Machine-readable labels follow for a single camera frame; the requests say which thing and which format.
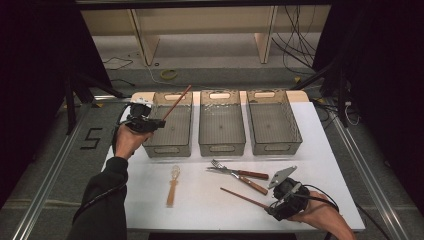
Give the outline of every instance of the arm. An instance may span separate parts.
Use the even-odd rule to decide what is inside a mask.
[[[315,191],[311,191],[310,195],[327,199],[324,194]],[[320,201],[309,200],[305,211],[290,217],[288,220],[304,222],[318,229],[328,231],[337,239],[356,239],[355,234],[344,218],[333,207]]]
[[[152,135],[132,132],[125,125],[119,127],[115,157],[107,161],[103,172],[90,179],[81,203],[83,211],[78,210],[67,239],[126,239],[127,160]],[[93,203],[93,199],[114,188],[107,197]]]

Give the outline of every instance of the wooden handle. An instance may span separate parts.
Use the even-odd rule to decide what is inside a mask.
[[[266,173],[257,173],[257,172],[249,172],[249,171],[239,170],[238,174],[244,175],[244,176],[249,176],[249,177],[254,177],[254,178],[265,179],[265,180],[269,179],[269,176]]]
[[[247,183],[249,186],[251,186],[252,188],[254,188],[255,190],[259,191],[260,193],[262,193],[263,195],[267,195],[268,194],[268,190],[266,188],[263,188],[261,186],[259,186],[258,184],[250,181],[249,179],[240,176],[239,178],[241,181]]]
[[[174,204],[175,186],[177,185],[178,181],[172,180],[170,181],[170,183],[171,183],[171,188],[169,189],[168,199],[166,200],[166,206],[168,207],[172,207],[172,205]]]
[[[168,112],[165,114],[165,116],[162,118],[162,121],[165,120],[166,117],[168,117],[168,115],[171,113],[171,111],[175,108],[175,106],[177,106],[177,104],[181,101],[181,99],[186,95],[186,93],[190,90],[191,85],[188,85],[188,87],[186,88],[186,90],[184,90],[184,92],[181,94],[181,96],[177,99],[177,101],[174,102],[174,105],[172,105],[172,107],[168,110]]]
[[[256,204],[256,205],[258,205],[258,206],[260,206],[260,207],[262,207],[262,208],[264,208],[264,209],[268,209],[268,208],[269,208],[269,206],[267,206],[267,205],[265,205],[265,204],[262,204],[262,203],[260,203],[260,202],[256,202],[256,201],[254,201],[254,200],[252,200],[252,199],[250,199],[250,198],[247,198],[247,197],[245,197],[245,196],[242,196],[242,195],[240,195],[240,194],[237,194],[237,193],[235,193],[235,192],[232,192],[232,191],[230,191],[230,190],[227,190],[227,189],[225,189],[225,188],[223,188],[223,187],[221,187],[221,190],[224,190],[224,191],[226,191],[227,193],[231,193],[231,194],[233,194],[234,196],[237,196],[237,197],[239,197],[239,198],[241,198],[241,199],[244,199],[244,200],[249,201],[249,202],[251,202],[251,203],[253,203],[253,204]]]

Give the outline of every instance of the tripod leg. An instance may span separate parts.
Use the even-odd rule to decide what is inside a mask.
[[[308,86],[309,84],[312,84],[316,81],[318,81],[320,78],[324,77],[327,72],[332,68],[333,64],[330,63],[329,65],[327,65],[326,67],[324,67],[323,69],[321,69],[320,71],[318,71],[317,73],[315,73],[314,75],[312,75],[311,77],[309,77],[308,79],[306,79],[305,81],[302,81],[301,83],[299,83],[298,85],[290,88],[291,90],[301,90],[303,88],[305,88],[306,86]]]
[[[345,114],[345,104],[346,104],[346,77],[344,76],[343,71],[340,71],[340,86],[339,86],[339,99],[337,102],[337,111],[339,113],[339,120],[342,122],[343,126],[347,128],[347,117]]]
[[[78,79],[81,79],[84,83],[91,84],[91,85],[93,85],[93,86],[95,86],[97,88],[100,88],[101,90],[103,90],[103,91],[105,91],[107,93],[110,93],[110,94],[112,94],[113,96],[115,96],[117,98],[131,98],[131,95],[125,95],[125,94],[123,94],[121,92],[118,92],[115,89],[113,89],[113,88],[111,88],[109,86],[106,86],[106,85],[104,85],[104,84],[102,84],[102,83],[94,80],[93,78],[91,78],[91,77],[89,77],[89,76],[87,76],[85,74],[77,73],[76,75],[77,75],[76,77]]]
[[[68,112],[68,131],[66,135],[69,135],[74,129],[77,118],[75,115],[75,102],[72,94],[71,77],[68,76],[65,80],[65,96],[66,96],[66,111]]]

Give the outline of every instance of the wooden chopstick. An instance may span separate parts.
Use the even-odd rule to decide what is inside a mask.
[[[162,118],[162,121],[165,120],[166,117],[168,117],[168,115],[171,113],[171,111],[175,108],[175,106],[177,106],[177,104],[181,101],[181,99],[186,95],[186,93],[190,90],[191,85],[188,85],[188,87],[186,88],[186,90],[184,90],[184,92],[181,94],[181,96],[178,98],[177,101],[175,101],[174,105],[172,105],[172,107],[168,110],[168,112],[165,114],[165,117]]]
[[[232,191],[230,191],[230,190],[227,190],[227,189],[225,189],[225,188],[223,188],[223,187],[221,187],[221,190],[224,190],[224,191],[226,191],[226,192],[228,192],[228,193],[233,194],[234,196],[237,196],[237,197],[242,198],[242,199],[244,199],[244,200],[246,200],[246,201],[248,201],[248,202],[251,202],[251,203],[253,203],[253,204],[256,204],[256,205],[258,205],[258,206],[260,206],[260,207],[262,207],[262,208],[264,208],[264,209],[268,209],[268,208],[269,208],[269,206],[267,206],[267,205],[265,205],[265,204],[262,204],[262,203],[260,203],[260,202],[256,202],[255,200],[252,200],[252,199],[250,199],[250,198],[247,198],[247,197],[245,197],[245,196],[242,196],[242,195],[240,195],[240,194],[237,194],[237,193],[235,193],[235,192],[232,192]]]

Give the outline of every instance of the human hand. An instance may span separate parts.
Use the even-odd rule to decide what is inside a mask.
[[[327,200],[324,194],[316,191],[310,192],[311,197]],[[333,234],[337,239],[356,239],[352,229],[344,218],[328,203],[310,199],[305,211],[300,212],[287,220],[307,223],[315,228]]]
[[[138,133],[132,131],[129,127],[122,124],[118,128],[116,135],[115,157],[129,159],[143,142],[153,136],[153,132]]]

